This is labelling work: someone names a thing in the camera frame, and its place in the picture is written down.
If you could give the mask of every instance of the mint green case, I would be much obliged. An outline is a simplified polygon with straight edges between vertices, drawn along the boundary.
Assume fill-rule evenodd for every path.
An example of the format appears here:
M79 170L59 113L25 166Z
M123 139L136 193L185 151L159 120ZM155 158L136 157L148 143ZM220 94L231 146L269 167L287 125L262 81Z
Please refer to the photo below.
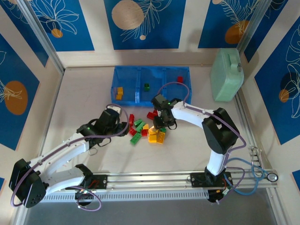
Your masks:
M221 48L210 72L211 90L215 101L231 101L243 82L244 72L238 50Z

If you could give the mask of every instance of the red block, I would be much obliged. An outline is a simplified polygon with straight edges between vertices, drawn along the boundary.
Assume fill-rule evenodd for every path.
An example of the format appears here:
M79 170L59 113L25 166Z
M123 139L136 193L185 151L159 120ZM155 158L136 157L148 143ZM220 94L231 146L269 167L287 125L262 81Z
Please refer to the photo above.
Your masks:
M141 131L141 135L142 135L143 137L148 136L148 130L142 130L142 131Z
M177 82L183 83L183 77L182 77L182 76L178 76L178 77L177 77Z
M154 114L154 113L152 113L152 112L149 112L148 114L147 114L147 118L148 119L150 119L150 120L154 120L154 117L155 117L156 115Z
M135 116L133 114L130 114L129 116L129 125L132 127L133 123L135 121Z
M129 129L129 133L134 136L136 134L136 130L134 130L132 127Z

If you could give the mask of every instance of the toy building block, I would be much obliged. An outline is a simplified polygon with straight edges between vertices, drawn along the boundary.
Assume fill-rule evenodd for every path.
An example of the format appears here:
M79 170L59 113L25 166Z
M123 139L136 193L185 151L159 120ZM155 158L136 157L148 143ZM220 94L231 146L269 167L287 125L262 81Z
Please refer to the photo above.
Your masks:
M117 90L118 90L118 95L123 95L123 88L122 87L119 87Z
M160 128L159 131L165 133L165 132L167 132L167 129L163 127L163 128Z
M144 84L144 91L149 91L150 85L148 83Z
M148 141L149 141L149 143L156 143L157 142L156 135L149 135Z
M143 128L142 128L143 130L149 130L149 125L148 124L146 124L145 126L143 126Z
M153 114L152 112L149 112L149 113L147 114L147 118L150 119L150 120L154 120L154 117L155 117L155 116L156 116L156 115Z
M158 131L154 128L154 126L152 126L151 128L149 128L148 133L150 135L155 135Z
M144 127L145 125L146 125L145 122L141 122L140 125L137 126L136 131L137 131L137 132L140 132L140 131L143 129L143 127Z
M177 77L177 82L183 83L183 77L182 77L182 76L178 76L178 77Z
M159 132L159 133L157 134L157 143L163 144L163 143L164 143L164 140L165 140L165 133Z
M134 136L136 134L136 130L134 130L132 127L129 129L129 133Z
M135 127L139 126L142 121L142 119L138 119L136 122L134 122Z
M135 121L135 116L133 114L129 115L129 125L132 127Z
M148 130L141 130L141 135L142 135L143 137L148 136Z
M142 135L140 133L136 133L133 138L131 138L130 142L135 145L140 139Z
M122 100L122 95L117 95L116 100Z

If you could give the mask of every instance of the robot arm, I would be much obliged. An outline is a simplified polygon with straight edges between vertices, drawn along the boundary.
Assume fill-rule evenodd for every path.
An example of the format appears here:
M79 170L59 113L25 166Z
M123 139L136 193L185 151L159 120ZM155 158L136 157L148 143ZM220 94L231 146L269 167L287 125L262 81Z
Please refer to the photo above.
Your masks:
M93 173L85 165L76 165L67 171L56 171L74 157L88 151L95 145L101 144L105 138L86 138L73 142L74 140L90 135L113 135L122 131L127 123L120 123L120 114L120 108L108 107L102 112L99 119L91 120L89 123L82 125L77 129L75 134L50 152L30 162L26 162L24 159L16 162L9 182L10 189L14 191L23 175L36 164L40 164L40 166L37 167L38 169L32 170L31 173L29 173L16 192L16 196L26 208L35 206L44 196L52 192L70 186L86 188L93 181ZM129 126L128 129L119 136L126 135L128 130ZM66 144L68 147L53 154Z
M226 110L222 108L215 111L201 109L186 103L183 104L180 99L176 98L168 101L160 94L155 96L151 102L158 112L158 116L154 118L155 129L170 128L174 125L176 128L176 120L184 120L204 130L207 143L211 148L210 160L205 168L205 177L208 182L213 184L225 172L224 164L227 151L238 139L237 135L229 128L209 116L215 114L239 132Z

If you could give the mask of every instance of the blue cable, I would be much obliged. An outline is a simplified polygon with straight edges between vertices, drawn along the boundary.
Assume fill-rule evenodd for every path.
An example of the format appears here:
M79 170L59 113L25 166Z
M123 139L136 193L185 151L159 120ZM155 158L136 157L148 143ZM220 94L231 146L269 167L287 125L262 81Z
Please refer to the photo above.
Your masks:
M254 176L254 178L255 178L255 180L256 180L255 185L254 185L254 188L252 189L252 191L250 191L250 192L242 192L242 191L239 191L239 190L237 190L237 189L235 189L234 191L235 191L236 193L239 193L240 195L252 195L252 194L257 190L259 181L263 180L264 177L265 177L266 175L268 175L268 172L267 172L266 170L262 169L261 167L256 166L256 165L252 165L252 163L250 163L250 162L248 162L248 161L246 161L246 160L244 160L244 159L242 159L242 158L238 158L238 157L231 158L231 159L229 159L227 162L230 162L230 161L233 161L233 160L239 160L239 161L241 161L241 162L244 162L244 163L250 165L250 166L251 166L252 174L253 174L253 176ZM262 172L262 175L261 175L260 177L256 176L256 174L255 174L255 172L254 172L254 167L257 168L257 169L259 169L259 170ZM230 183L230 181L227 179L227 177L226 177L225 174L224 174L224 178L225 178L226 182L227 182L230 186L232 186L231 183Z

